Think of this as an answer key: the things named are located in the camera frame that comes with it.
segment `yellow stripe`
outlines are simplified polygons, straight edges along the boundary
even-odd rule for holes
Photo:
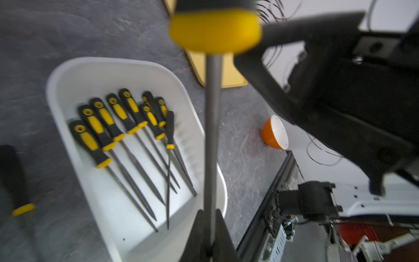
[[[139,123],[137,126],[138,126],[138,128],[143,128],[143,127],[145,127],[147,124],[148,124],[148,122],[147,122],[147,121],[143,121],[143,122]]]
[[[102,118],[105,120],[105,122],[108,125],[115,124],[114,119],[112,118],[111,114],[106,110],[105,108],[102,108],[99,110],[99,113],[101,114]]]
[[[150,119],[150,122],[152,125],[157,125],[157,120],[154,117],[152,112],[147,112],[147,116],[148,116],[148,119]]]
[[[112,159],[108,158],[105,161],[103,161],[102,163],[97,165],[98,169],[102,169],[104,167],[107,167],[110,163],[111,163]]]
[[[124,133],[122,133],[122,134],[120,134],[119,136],[114,137],[114,138],[112,139],[112,141],[114,141],[114,142],[119,142],[119,141],[121,141],[122,139],[124,139],[124,137],[125,137],[125,134],[124,134]]]
[[[125,120],[125,119],[127,119],[127,114],[125,113],[125,110],[122,108],[122,106],[120,106],[120,105],[118,105],[118,104],[115,104],[114,105],[114,109],[115,109],[115,112],[116,112],[116,114],[122,119],[122,120]]]
[[[103,126],[95,116],[87,118],[89,120],[90,126],[96,131],[96,133],[103,133]]]
[[[131,129],[130,131],[128,131],[127,133],[129,135],[133,135],[135,134],[140,128],[139,127],[134,127],[133,129]]]
[[[20,208],[16,208],[15,210],[13,210],[12,215],[13,216],[18,216],[18,215],[22,215],[28,211],[31,211],[35,209],[35,205],[30,203],[30,204],[26,204],[21,206]]]
[[[160,140],[160,139],[162,139],[165,136],[166,136],[166,134],[165,133],[162,133],[161,135],[156,136],[156,140]]]
[[[132,99],[132,97],[128,98],[128,104],[131,107],[131,109],[134,111],[134,113],[139,112],[138,106],[135,103],[134,99]]]
[[[164,118],[166,118],[167,117],[167,107],[165,105],[161,106],[161,111],[163,112]]]
[[[98,144],[96,143],[95,139],[87,132],[81,133],[81,139],[83,140],[84,144],[92,151],[98,149]]]
[[[106,146],[102,147],[102,151],[107,152],[107,151],[113,149],[114,147],[115,147],[115,143],[112,142],[109,145],[106,145]]]

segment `gray table surface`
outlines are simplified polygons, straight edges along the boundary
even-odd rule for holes
[[[162,1],[0,1],[0,144],[15,146],[22,160],[45,261],[110,261],[45,98],[52,70],[82,56],[159,63],[185,85],[201,122],[204,116],[204,89],[185,52],[168,37]],[[268,117],[253,87],[223,90],[218,163],[235,246],[286,156],[260,138]],[[0,188],[0,261],[34,261],[11,209]]]

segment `black cable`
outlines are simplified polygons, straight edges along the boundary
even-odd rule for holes
[[[311,158],[311,160],[313,160],[313,161],[314,161],[314,162],[316,162],[317,164],[320,164],[320,165],[323,165],[323,166],[335,166],[335,165],[339,164],[339,163],[340,163],[340,161],[342,161],[343,156],[340,156],[340,157],[339,157],[339,159],[338,159],[338,161],[336,161],[335,163],[330,164],[330,165],[328,165],[328,164],[324,164],[324,163],[320,163],[320,162],[317,162],[316,160],[314,160],[314,159],[310,156],[310,154],[309,154],[309,152],[308,152],[308,147],[311,145],[311,143],[312,143],[312,141],[308,142],[307,147],[305,148],[305,151],[306,151],[306,153],[307,153],[308,157],[309,157],[309,158]]]
[[[277,57],[275,57],[275,59],[272,61],[272,63],[270,64],[270,65],[268,65],[267,67],[268,68],[270,68],[271,66],[273,66],[274,65],[274,63],[278,60],[278,58],[279,58],[279,55],[282,53],[282,45],[281,45],[281,48],[279,49],[279,52],[278,52],[278,54],[277,54]]]
[[[372,0],[370,3],[370,7],[368,8],[368,15],[367,15],[367,29],[371,32],[371,17],[372,12],[374,11],[375,4],[377,3],[377,0]]]
[[[334,156],[338,156],[338,157],[343,157],[343,158],[345,158],[344,156],[341,156],[341,155],[336,155],[336,154],[333,154],[333,153],[330,153],[330,152],[328,152],[328,151],[326,151],[326,150],[324,150],[324,149],[322,149],[322,148],[320,148],[316,143],[314,143],[314,141],[313,141],[313,139],[311,138],[311,136],[308,134],[308,132],[305,132],[306,134],[307,134],[307,136],[308,136],[308,138],[310,138],[310,140],[313,142],[313,144],[315,145],[315,146],[317,146],[319,149],[321,149],[321,150],[323,150],[324,152],[326,152],[326,153],[329,153],[329,154],[331,154],[331,155],[334,155]]]
[[[304,225],[304,224],[307,224],[307,223],[310,223],[310,222],[311,222],[311,220],[306,219],[306,220],[301,221],[301,222],[294,222],[293,224],[294,225]]]
[[[275,21],[278,23],[279,21],[286,21],[287,19],[293,17],[301,8],[301,5],[303,4],[303,0],[301,0],[298,6],[296,7],[296,9],[294,10],[294,12],[289,17],[285,17],[284,12],[282,11],[284,9],[284,5],[281,0],[275,0],[276,4],[273,3],[271,0],[256,0],[256,1],[263,1],[263,2],[269,3],[269,7],[266,7],[259,3],[256,4],[257,6],[261,7],[261,8],[258,8],[257,11],[262,21],[266,24],[270,23],[269,15],[263,9],[267,10],[271,14],[271,16],[275,19]],[[278,9],[278,11],[281,13],[282,18],[276,17],[274,15],[274,13],[272,12],[272,5]],[[276,46],[271,56],[269,56],[268,54],[264,54],[262,56],[262,61],[265,61],[268,57],[270,57],[269,61],[265,63],[267,68],[270,68],[271,66],[275,64],[275,62],[279,59],[279,56],[281,55],[282,50],[283,50],[283,45],[279,47],[279,50],[278,50],[278,46]]]

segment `plastic tray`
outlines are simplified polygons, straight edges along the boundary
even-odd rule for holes
[[[86,103],[93,96],[104,99],[105,95],[117,93],[120,88],[128,88],[137,101],[141,99],[143,91],[151,91],[155,97],[162,96],[168,108],[175,113],[175,141],[198,195],[192,196],[172,166],[171,170],[181,189],[177,190],[178,194],[171,191],[169,231],[165,206],[147,187],[122,146],[117,144],[114,150],[150,203],[157,217],[155,225],[159,229],[158,233],[147,224],[106,169],[94,167],[93,160],[75,142],[68,129],[68,121],[77,118],[77,105]],[[112,259],[116,262],[178,261],[196,212],[202,209],[204,185],[204,132],[180,80],[167,68],[152,62],[81,57],[58,66],[48,79],[46,92],[55,124]],[[114,118],[121,130],[124,130],[117,117]],[[155,159],[161,163],[144,131],[138,133]],[[165,199],[165,180],[138,141],[129,135],[124,141]],[[157,145],[166,156],[162,143]],[[125,182],[115,161],[112,161],[111,168]],[[227,190],[218,167],[217,208],[225,215],[226,207]]]

